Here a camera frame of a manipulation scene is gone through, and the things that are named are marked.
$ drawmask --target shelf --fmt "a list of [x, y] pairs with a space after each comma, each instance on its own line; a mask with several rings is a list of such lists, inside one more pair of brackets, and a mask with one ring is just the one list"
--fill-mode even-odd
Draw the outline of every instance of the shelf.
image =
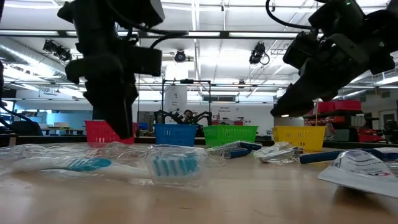
[[[362, 111], [351, 111], [351, 110], [336, 110], [336, 111], [329, 112], [329, 113], [318, 114], [318, 118], [324, 118], [327, 116], [339, 116], [339, 115], [346, 115], [346, 114], [355, 115], [355, 114], [361, 114], [361, 113], [363, 113], [363, 112]], [[304, 119], [315, 118], [315, 117], [316, 117], [315, 114], [303, 116]]]

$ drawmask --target ceiling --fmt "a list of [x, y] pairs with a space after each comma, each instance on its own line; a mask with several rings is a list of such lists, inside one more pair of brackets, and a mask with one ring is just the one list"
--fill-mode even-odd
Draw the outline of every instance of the ceiling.
[[[199, 3], [199, 7], [193, 9], [192, 1]], [[57, 11], [65, 2], [64, 0], [7, 0], [4, 9], [0, 30], [74, 30], [73, 24], [65, 22], [57, 17]], [[385, 8], [387, 0], [357, 0], [365, 12], [372, 12]], [[275, 0], [275, 15], [284, 21], [307, 25], [307, 19], [321, 6], [314, 0]], [[165, 21], [158, 25], [158, 29], [166, 30], [238, 30], [281, 32], [294, 31], [284, 27], [271, 18], [265, 11], [265, 0], [162, 0], [165, 12]], [[26, 49], [33, 50], [47, 56], [42, 50], [46, 38], [43, 37], [0, 37], [11, 38]], [[75, 49], [76, 38], [51, 38], [56, 43], [69, 48], [78, 54]], [[141, 46], [148, 47], [154, 39], [142, 39]], [[250, 66], [249, 56], [251, 50], [258, 42], [263, 42], [271, 57], [271, 62], [266, 66]], [[195, 44], [199, 47], [200, 77], [202, 80], [211, 80], [216, 83], [237, 83], [245, 80], [246, 83], [276, 83], [289, 84], [298, 79], [297, 69], [290, 65], [284, 66], [283, 54], [291, 40], [236, 40], [236, 39], [172, 39], [160, 43], [157, 48], [163, 54], [175, 53], [176, 50], [185, 50], [187, 55], [195, 56]], [[194, 66], [188, 66], [189, 78], [196, 78]], [[30, 81], [28, 78], [20, 78], [19, 81]], [[151, 77], [142, 78], [143, 82], [156, 82]], [[357, 80], [360, 82], [374, 82], [369, 75]]]

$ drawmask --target toothbrush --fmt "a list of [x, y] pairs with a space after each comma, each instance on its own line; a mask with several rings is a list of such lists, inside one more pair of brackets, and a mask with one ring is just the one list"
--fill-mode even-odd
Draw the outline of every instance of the toothbrush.
[[21, 159], [12, 164], [15, 172], [28, 172], [46, 169], [65, 169], [88, 174], [102, 174], [122, 179], [152, 179], [154, 182], [184, 181], [199, 175], [195, 155], [183, 158], [159, 157], [147, 160], [148, 169], [118, 164], [102, 158], [75, 157], [36, 157]]

